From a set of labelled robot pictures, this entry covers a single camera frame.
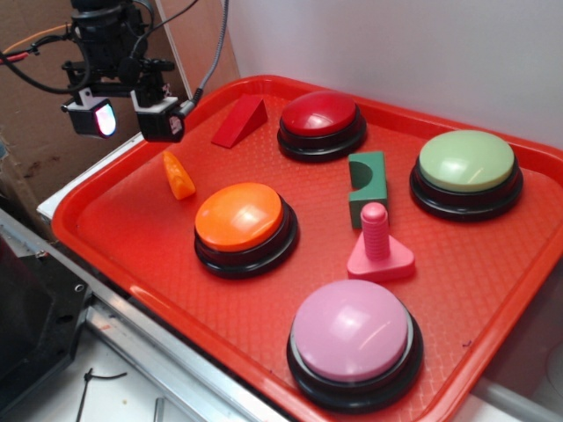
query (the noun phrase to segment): green button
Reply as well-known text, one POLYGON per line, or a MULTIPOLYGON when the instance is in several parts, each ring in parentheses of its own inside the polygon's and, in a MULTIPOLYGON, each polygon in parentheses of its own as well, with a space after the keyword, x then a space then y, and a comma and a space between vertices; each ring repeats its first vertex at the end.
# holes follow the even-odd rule
POLYGON ((498 186, 510 175, 514 160, 510 145, 478 130, 438 135, 419 154, 422 176, 435 186, 458 193, 498 186))

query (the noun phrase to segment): pink screw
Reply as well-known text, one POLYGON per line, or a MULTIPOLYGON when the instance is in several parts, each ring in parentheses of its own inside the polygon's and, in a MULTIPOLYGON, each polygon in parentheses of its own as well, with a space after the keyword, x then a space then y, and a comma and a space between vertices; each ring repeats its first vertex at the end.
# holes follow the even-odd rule
POLYGON ((348 276, 382 282, 414 272, 414 255, 389 235, 387 210, 378 202, 362 208, 362 233, 347 263, 348 276))

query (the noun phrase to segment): plastic tray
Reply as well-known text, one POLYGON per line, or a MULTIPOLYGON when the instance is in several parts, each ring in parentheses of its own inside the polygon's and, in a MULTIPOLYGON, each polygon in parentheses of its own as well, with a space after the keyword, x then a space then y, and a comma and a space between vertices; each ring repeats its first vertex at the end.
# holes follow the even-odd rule
POLYGON ((416 274, 386 283, 418 321, 421 375, 398 403, 377 413, 324 411, 296 388, 285 348, 293 317, 318 287, 347 277, 359 235, 352 229, 346 158, 303 164, 284 157, 276 132, 282 108, 319 90, 256 76, 205 97, 179 144, 142 142, 72 191, 55 212, 58 238, 117 285, 299 420, 427 420, 450 417, 494 356, 563 251, 563 152, 511 136, 523 196, 504 216, 477 223, 425 214, 408 177, 422 145, 463 124, 364 98, 368 140, 358 152, 385 156, 391 234, 414 252, 416 274), (211 143, 236 100, 260 95, 268 123, 232 149, 211 143), (197 186, 177 201, 161 151, 169 149, 197 186), (279 268, 249 280, 207 273, 194 255, 194 215, 217 190, 242 181, 272 186, 296 211, 301 240, 279 268))

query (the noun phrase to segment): black button base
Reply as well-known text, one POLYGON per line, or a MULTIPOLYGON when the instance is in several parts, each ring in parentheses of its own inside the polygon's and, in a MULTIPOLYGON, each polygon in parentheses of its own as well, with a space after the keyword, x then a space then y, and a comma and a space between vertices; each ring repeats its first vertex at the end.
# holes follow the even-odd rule
POLYGON ((433 185, 422 176, 417 160, 410 176, 414 202, 429 214, 456 222, 480 222, 509 211, 520 199, 523 174, 515 158, 508 178, 498 186, 474 193, 459 193, 433 185))

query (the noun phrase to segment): pink button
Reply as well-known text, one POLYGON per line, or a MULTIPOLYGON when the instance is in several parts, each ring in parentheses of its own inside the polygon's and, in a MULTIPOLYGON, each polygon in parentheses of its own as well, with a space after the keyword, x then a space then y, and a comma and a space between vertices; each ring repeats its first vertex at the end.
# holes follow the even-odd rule
POLYGON ((355 118, 355 102, 346 94, 318 91, 299 97, 283 109, 281 121, 294 135, 332 135, 355 118))
POLYGON ((407 314, 384 287, 343 280, 313 292, 293 323, 296 347, 317 375, 361 382, 390 369, 405 351, 407 314))

